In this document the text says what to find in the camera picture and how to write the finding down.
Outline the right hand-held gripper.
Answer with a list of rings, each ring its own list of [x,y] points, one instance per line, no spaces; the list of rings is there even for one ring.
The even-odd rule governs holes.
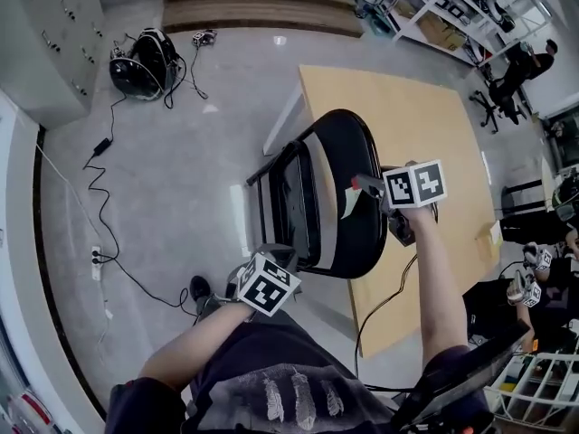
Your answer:
[[[438,221],[438,202],[447,197],[441,160],[383,166],[380,172],[379,177],[356,174],[352,187],[379,201],[389,232],[404,247],[410,246],[415,243],[414,232],[401,210],[426,207]]]

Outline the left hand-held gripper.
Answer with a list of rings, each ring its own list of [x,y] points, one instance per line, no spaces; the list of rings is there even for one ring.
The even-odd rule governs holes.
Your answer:
[[[227,280],[225,301],[243,302],[272,317],[300,288],[298,254],[283,244],[263,244]]]

